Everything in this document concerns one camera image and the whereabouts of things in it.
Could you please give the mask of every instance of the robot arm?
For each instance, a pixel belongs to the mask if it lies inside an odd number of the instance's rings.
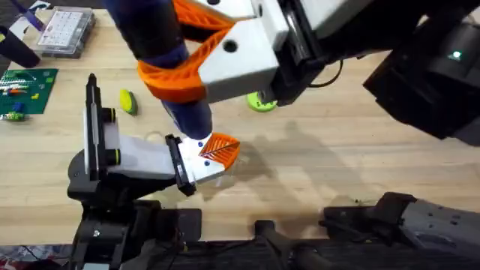
[[[140,77],[189,137],[202,139],[212,130],[207,103],[259,92],[263,103],[286,106],[326,65],[385,50],[393,51],[364,86],[398,121],[443,139],[480,116],[480,82],[475,79],[480,30],[462,24],[479,0],[172,2],[173,8],[161,8],[166,19],[150,22],[157,24],[150,32],[131,31],[140,27],[135,16],[120,22],[118,9],[107,8],[139,59]],[[175,15],[180,26],[172,19]],[[422,17],[427,22],[419,25]],[[179,29],[203,45],[176,67],[152,61],[153,55],[165,59],[182,51]],[[149,45],[162,38],[177,42],[165,42],[173,44],[170,48]],[[449,57],[449,50],[462,50],[463,55]],[[185,106],[200,101],[202,106]]]

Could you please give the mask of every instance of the yellow object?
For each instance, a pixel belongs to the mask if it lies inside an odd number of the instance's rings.
[[[127,89],[120,90],[120,105],[125,112],[132,116],[137,114],[137,101],[134,94]]]
[[[115,164],[119,165],[119,150],[115,149]]]

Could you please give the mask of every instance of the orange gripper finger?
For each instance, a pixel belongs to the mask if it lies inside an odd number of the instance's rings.
[[[214,132],[200,152],[200,156],[217,161],[228,170],[239,155],[239,146],[240,142],[234,137]]]
[[[206,90],[198,74],[200,65],[225,37],[229,29],[218,31],[174,69],[152,66],[138,61],[138,74],[148,90],[163,101],[187,103],[205,98]]]

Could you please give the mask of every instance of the green object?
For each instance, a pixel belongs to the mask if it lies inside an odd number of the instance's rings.
[[[47,105],[58,69],[7,70],[0,79],[0,87],[9,85],[28,86],[25,94],[0,94],[0,114],[8,114],[16,102],[23,103],[23,113],[42,114]]]
[[[127,89],[120,90],[120,105],[126,113],[132,116],[137,115],[137,100],[135,100],[134,93],[128,91]]]
[[[23,113],[18,112],[9,112],[6,114],[0,115],[0,120],[5,120],[9,122],[22,122],[25,121],[26,117]]]
[[[247,104],[252,110],[259,113],[270,112],[277,107],[277,101],[263,104],[258,97],[258,92],[247,94]]]

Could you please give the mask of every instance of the cable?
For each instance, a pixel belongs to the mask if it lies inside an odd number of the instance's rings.
[[[29,247],[27,247],[25,245],[21,245],[20,247],[25,248],[25,250],[28,253],[30,253],[30,255],[32,255],[36,260],[65,260],[65,259],[70,258],[70,256],[53,256],[53,257],[49,257],[49,258],[46,258],[46,259],[41,259],[38,256],[36,256],[35,253],[33,253],[33,250],[31,250]]]
[[[338,72],[333,78],[331,78],[328,82],[323,82],[323,83],[318,83],[318,84],[312,83],[308,87],[310,87],[310,88],[322,88],[322,87],[330,86],[332,83],[335,83],[335,81],[338,79],[338,77],[340,77],[343,69],[344,69],[344,60],[341,59],[340,60],[340,67],[338,68]]]
[[[207,257],[207,256],[217,256],[219,254],[222,254],[224,252],[230,251],[235,248],[240,248],[246,245],[250,245],[254,243],[255,240],[250,240],[250,241],[244,241],[242,243],[238,244],[227,244],[224,247],[222,247],[220,250],[216,250],[212,252],[212,250],[207,250],[206,252],[202,253],[197,253],[197,254],[192,254],[192,253],[179,253],[178,255],[180,257]]]
[[[28,251],[28,252],[30,253],[30,255],[32,255],[36,260],[41,260],[41,259],[40,259],[39,257],[37,257],[37,255],[35,255],[35,254],[33,253],[33,251],[32,251],[30,248],[28,248],[27,246],[22,245],[21,247],[22,247],[22,248],[25,248],[25,250]]]
[[[177,258],[177,255],[179,255],[179,252],[177,252],[177,253],[175,253],[175,255],[173,255],[173,258],[170,261],[170,264],[168,265],[168,268],[166,270],[170,270],[172,268],[173,262],[175,262],[175,259]]]

